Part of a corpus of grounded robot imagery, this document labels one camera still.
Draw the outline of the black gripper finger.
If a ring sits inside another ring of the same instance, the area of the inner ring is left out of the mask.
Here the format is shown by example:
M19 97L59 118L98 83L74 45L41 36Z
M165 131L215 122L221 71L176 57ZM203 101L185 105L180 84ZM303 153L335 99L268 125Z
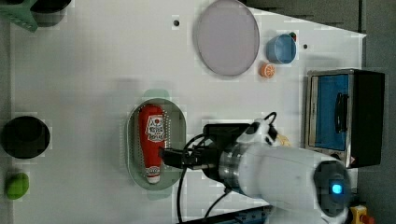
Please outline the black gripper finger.
M181 158L176 158L176 157L163 158L163 163L167 166L171 166L177 169L185 168L185 164L183 163L183 160Z
M174 148L160 148L159 156L161 158L165 157L183 157L185 152L182 149L174 149Z

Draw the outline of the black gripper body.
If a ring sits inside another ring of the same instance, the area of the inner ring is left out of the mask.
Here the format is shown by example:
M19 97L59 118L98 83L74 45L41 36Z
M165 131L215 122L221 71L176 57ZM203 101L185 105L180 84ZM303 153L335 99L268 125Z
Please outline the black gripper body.
M221 154L236 144L236 139L248 128L247 123L206 124L203 128L203 142L191 148L185 159L185 166L192 170L202 170L215 181L223 182L219 162Z

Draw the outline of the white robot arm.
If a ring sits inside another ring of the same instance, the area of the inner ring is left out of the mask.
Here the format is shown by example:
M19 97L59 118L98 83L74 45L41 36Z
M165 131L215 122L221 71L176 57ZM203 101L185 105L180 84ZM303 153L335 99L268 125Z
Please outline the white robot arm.
M261 199L304 224L341 224L348 213L350 177L334 157L276 141L265 121L207 124L182 149L161 147L163 162L201 170L227 190Z

